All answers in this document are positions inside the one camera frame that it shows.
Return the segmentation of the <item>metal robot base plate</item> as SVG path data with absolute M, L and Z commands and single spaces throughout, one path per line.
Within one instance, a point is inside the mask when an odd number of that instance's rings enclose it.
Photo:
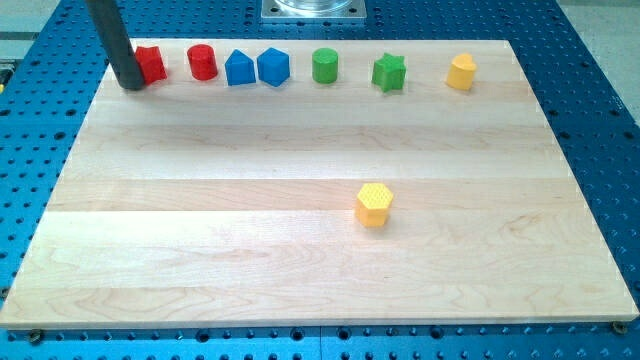
M 261 0 L 260 16 L 273 22 L 299 20 L 364 20 L 364 0 Z

